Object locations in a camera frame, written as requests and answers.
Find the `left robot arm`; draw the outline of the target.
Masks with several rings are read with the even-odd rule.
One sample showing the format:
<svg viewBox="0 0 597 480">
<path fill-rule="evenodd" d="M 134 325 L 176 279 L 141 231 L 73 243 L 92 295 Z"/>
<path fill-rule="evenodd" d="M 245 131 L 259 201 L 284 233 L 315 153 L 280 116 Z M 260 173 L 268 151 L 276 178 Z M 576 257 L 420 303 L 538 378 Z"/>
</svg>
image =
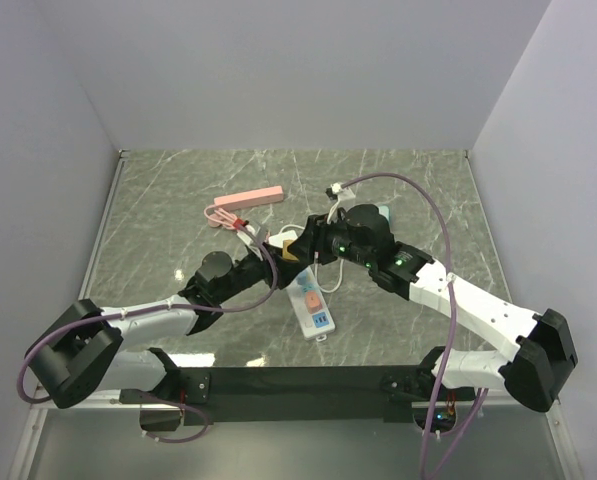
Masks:
<svg viewBox="0 0 597 480">
<path fill-rule="evenodd" d="M 58 408 L 77 405 L 97 391 L 143 390 L 154 401 L 178 388 L 175 364 L 162 352 L 133 347 L 168 336 L 188 336 L 231 312 L 227 301 L 264 282 L 286 288 L 313 261 L 265 245 L 240 260 L 207 254 L 187 285 L 164 300 L 102 308 L 90 299 L 72 304 L 27 350 L 22 370 L 32 372 Z"/>
</svg>

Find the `white multicolour power strip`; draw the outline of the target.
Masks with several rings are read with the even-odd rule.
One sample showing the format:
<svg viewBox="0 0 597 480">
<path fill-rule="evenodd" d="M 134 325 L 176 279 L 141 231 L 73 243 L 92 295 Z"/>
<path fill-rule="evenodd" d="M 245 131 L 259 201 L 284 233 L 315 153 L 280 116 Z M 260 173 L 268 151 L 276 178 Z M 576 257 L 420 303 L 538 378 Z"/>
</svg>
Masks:
<svg viewBox="0 0 597 480">
<path fill-rule="evenodd" d="M 284 291 L 306 340 L 322 342 L 335 331 L 334 319 L 310 267 L 300 271 Z"/>
</svg>

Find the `orange charger plug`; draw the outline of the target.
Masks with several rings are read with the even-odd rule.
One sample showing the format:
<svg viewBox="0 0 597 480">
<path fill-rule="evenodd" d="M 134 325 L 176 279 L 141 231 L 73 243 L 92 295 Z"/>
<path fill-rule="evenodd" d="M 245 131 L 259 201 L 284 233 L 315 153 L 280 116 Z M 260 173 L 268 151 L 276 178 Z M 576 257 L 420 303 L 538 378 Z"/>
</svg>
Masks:
<svg viewBox="0 0 597 480">
<path fill-rule="evenodd" d="M 294 255 L 289 247 L 293 244 L 293 240 L 286 239 L 282 242 L 282 258 L 287 262 L 298 262 L 299 258 Z"/>
</svg>

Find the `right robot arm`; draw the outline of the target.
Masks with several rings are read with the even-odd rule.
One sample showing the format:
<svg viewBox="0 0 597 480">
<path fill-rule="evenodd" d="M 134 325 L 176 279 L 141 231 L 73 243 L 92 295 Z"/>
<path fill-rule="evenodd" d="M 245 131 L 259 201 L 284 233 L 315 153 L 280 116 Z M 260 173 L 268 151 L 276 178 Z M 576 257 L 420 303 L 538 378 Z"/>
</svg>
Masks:
<svg viewBox="0 0 597 480">
<path fill-rule="evenodd" d="M 488 351 L 450 349 L 420 370 L 417 387 L 427 398 L 463 387 L 504 390 L 546 413 L 578 364 L 561 313 L 515 306 L 456 276 L 431 255 L 397 241 L 375 205 L 340 210 L 335 221 L 310 216 L 286 250 L 307 265 L 343 259 L 362 266 L 383 290 L 455 318 L 490 345 Z"/>
</svg>

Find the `pink charger plug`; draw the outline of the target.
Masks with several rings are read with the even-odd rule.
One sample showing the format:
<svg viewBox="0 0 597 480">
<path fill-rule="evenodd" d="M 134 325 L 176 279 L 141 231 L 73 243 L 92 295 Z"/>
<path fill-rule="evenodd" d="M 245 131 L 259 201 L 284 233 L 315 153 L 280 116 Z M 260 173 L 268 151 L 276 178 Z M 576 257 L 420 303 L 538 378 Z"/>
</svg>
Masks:
<svg viewBox="0 0 597 480">
<path fill-rule="evenodd" d="M 314 291 L 309 291 L 305 295 L 305 305 L 310 314 L 314 314 L 322 309 L 322 303 L 319 295 Z"/>
</svg>

